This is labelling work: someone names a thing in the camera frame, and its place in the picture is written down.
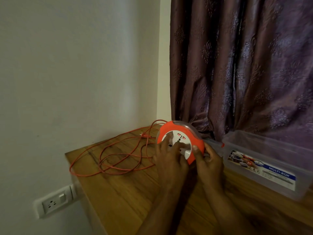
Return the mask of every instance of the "wooden table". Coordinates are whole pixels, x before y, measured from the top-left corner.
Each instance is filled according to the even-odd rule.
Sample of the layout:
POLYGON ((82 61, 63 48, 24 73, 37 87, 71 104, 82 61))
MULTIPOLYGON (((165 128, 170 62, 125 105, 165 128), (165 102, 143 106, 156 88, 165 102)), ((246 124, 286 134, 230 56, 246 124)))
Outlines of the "wooden table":
MULTIPOLYGON (((119 136, 86 152, 74 165, 79 174, 90 174, 98 170, 97 161, 101 150, 112 142, 138 136, 138 130, 119 136)), ((128 139, 109 147, 104 155, 129 153, 138 139, 128 139)), ((135 154, 139 154, 142 140, 135 154)), ((86 148, 66 153, 71 163, 86 148)), ((148 154, 154 153, 149 145, 148 154)), ((109 158, 112 164, 123 156, 109 158)), ((137 158, 128 158, 121 168, 131 168, 137 158)), ((141 166, 149 166, 144 159, 141 166)), ((238 209, 264 234, 313 234, 313 193, 310 189, 302 201, 284 197, 244 176, 225 169, 225 191, 238 209)), ((75 177, 76 193, 95 234, 135 234, 145 219, 158 194, 159 184, 155 167, 131 172, 121 176, 98 174, 92 177, 75 177)), ((219 234, 217 221, 207 203, 196 170, 190 170, 173 219, 173 231, 177 234, 219 234)))

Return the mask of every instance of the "hand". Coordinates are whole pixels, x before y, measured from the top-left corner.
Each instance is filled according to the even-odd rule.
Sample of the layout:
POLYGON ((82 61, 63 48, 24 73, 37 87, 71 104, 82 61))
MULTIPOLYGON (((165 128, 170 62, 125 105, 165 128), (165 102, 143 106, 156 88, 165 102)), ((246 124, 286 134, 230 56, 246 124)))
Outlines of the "hand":
POLYGON ((180 194, 189 166, 185 157, 180 154, 179 149, 186 148, 187 145, 176 142, 169 148, 171 138, 173 138, 173 133, 168 133, 164 140, 156 145, 156 154, 153 160, 157 166, 161 190, 166 193, 175 192, 180 194))
POLYGON ((197 162, 198 175, 203 183, 204 191, 207 196, 212 193, 223 193, 223 159, 210 145, 204 143, 204 146, 210 157, 203 158, 203 155, 197 146, 193 146, 192 148, 197 162))

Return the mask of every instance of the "purple curtain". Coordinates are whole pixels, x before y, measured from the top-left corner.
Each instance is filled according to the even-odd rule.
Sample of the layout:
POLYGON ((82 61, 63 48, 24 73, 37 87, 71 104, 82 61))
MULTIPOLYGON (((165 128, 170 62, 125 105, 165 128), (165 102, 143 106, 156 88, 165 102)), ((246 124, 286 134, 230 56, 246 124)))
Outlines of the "purple curtain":
POLYGON ((313 148, 313 0, 172 0, 173 120, 313 148))

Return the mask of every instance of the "orange power cord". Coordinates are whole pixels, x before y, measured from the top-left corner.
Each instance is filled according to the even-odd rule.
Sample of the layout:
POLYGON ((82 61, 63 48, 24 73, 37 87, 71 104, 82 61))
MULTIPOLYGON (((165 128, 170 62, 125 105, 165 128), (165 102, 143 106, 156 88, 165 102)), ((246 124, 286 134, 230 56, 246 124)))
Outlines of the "orange power cord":
POLYGON ((72 175, 75 175, 75 176, 82 176, 82 177, 93 176, 93 175, 97 175, 97 174, 100 174, 100 173, 106 173, 106 174, 109 174, 109 175, 123 175, 123 174, 126 174, 126 173, 131 172, 131 171, 144 170, 144 169, 147 169, 147 168, 149 168, 149 167, 154 166, 154 163, 151 161, 151 158, 152 158, 152 157, 148 157, 148 154, 147 154, 147 146, 148 146, 149 144, 153 144, 153 142, 150 142, 150 143, 149 143, 148 140, 149 140, 149 138, 155 138, 155 137, 151 137, 151 136, 150 136, 150 131, 151 131, 152 128, 154 128, 153 125, 154 125, 154 123, 157 122, 157 121, 163 121, 163 122, 167 123, 167 121, 165 121, 165 120, 155 120, 155 121, 151 124, 150 127, 142 127, 142 128, 134 129, 134 130, 131 130, 131 131, 129 131, 129 132, 119 134, 119 135, 117 135, 117 136, 115 136, 115 137, 113 137, 113 138, 110 138, 110 139, 105 140, 105 141, 103 141, 103 142, 101 142, 101 143, 98 143, 98 144, 96 144, 96 145, 94 145, 94 146, 92 146, 92 147, 87 148, 85 151, 83 151, 83 152, 71 163, 71 165, 70 165, 70 167, 69 167, 69 172, 70 172, 72 175), (94 174, 84 175, 84 174, 76 174, 75 172, 72 171, 72 167, 74 166, 75 162, 77 162, 77 160, 78 160, 86 151, 88 151, 89 149, 92 149, 93 147, 96 147, 96 146, 98 146, 98 145, 100 145, 100 144, 103 144, 103 143, 105 143, 105 142, 108 142, 108 141, 110 141, 110 140, 112 140, 112 139, 114 139, 114 138, 117 138, 117 137, 121 136, 121 135, 130 133, 130 132, 133 132, 133 131, 136 131, 136 130, 139 130, 139 129, 143 129, 143 128, 148 128, 148 129, 147 129, 146 131, 144 131, 140 136, 134 136, 134 137, 124 138, 124 139, 122 139, 122 140, 120 140, 120 141, 117 141, 117 142, 115 142, 115 143, 112 143, 112 144, 106 146, 106 147, 101 151, 101 153, 100 153, 100 155, 99 155, 99 162, 98 162, 99 171, 98 171, 98 172, 96 172, 96 173, 94 173, 94 174), (126 139, 130 139, 130 138, 139 138, 137 145, 135 146, 135 148, 134 148, 130 153, 127 153, 127 154, 125 154, 125 153, 110 154, 110 155, 107 155, 107 156, 105 156, 104 158, 102 158, 102 155, 103 155, 104 151, 105 151, 108 147, 113 146, 113 145, 115 145, 115 144, 117 144, 117 143, 119 143, 119 142, 122 142, 122 141, 124 141, 124 140, 126 140, 126 139), (135 154, 133 154, 133 152, 138 148, 139 143, 140 143, 140 140, 141 140, 142 138, 147 138, 146 144, 141 147, 141 149, 140 149, 140 155, 135 155, 135 154), (146 155, 147 155, 146 157, 143 157, 143 156, 142 156, 142 148, 143 148, 144 146, 146 146, 146 155), (111 156, 113 156, 113 155, 126 155, 126 156, 125 156, 122 160, 120 160, 119 162, 117 162, 117 163, 115 163, 115 164, 113 164, 113 165, 105 164, 104 161, 105 161, 107 158, 109 158, 109 157, 111 157, 111 156), (137 165, 136 165, 135 167, 133 167, 133 168, 131 168, 131 169, 122 169, 122 168, 116 167, 119 163, 121 163, 122 161, 124 161, 125 159, 127 159, 127 158, 130 157, 130 156, 139 157, 139 161, 138 161, 138 163, 137 163, 137 165), (143 167, 143 168, 137 168, 137 167, 141 164, 142 158, 147 158, 147 159, 151 162, 151 165, 150 165, 150 166, 147 166, 147 167, 143 167), (117 169, 117 170, 120 170, 120 171, 122 171, 122 172, 120 172, 120 173, 110 173, 110 172, 107 172, 108 169, 112 169, 112 168, 117 169))

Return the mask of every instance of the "wall switch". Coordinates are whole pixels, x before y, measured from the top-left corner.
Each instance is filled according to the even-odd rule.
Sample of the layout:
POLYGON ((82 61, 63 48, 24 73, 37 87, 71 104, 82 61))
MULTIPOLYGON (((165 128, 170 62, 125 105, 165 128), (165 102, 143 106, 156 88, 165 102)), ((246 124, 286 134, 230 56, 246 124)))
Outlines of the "wall switch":
POLYGON ((59 209, 73 200, 71 185, 52 192, 34 201, 37 218, 42 218, 52 211, 59 209))

